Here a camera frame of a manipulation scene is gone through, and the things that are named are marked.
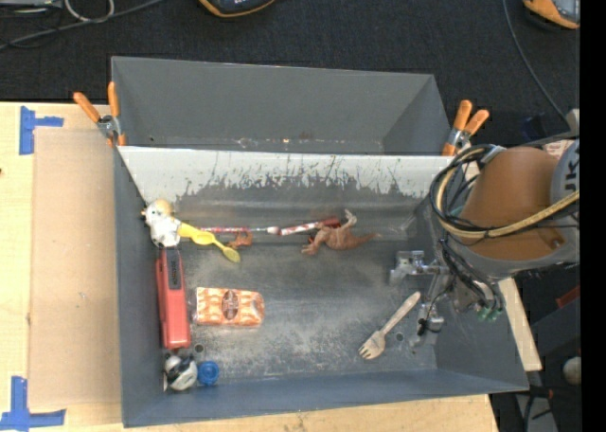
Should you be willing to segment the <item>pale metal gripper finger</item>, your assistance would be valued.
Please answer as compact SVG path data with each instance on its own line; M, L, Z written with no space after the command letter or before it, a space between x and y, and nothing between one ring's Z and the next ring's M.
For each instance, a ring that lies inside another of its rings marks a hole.
M435 345L444 322L444 317L434 307L422 304L417 314L414 332L408 338L409 347L420 348Z
M388 271L388 284L399 285L408 278L446 275L447 273L447 267L440 265L437 260L427 263L422 250L398 251L395 254L394 266Z

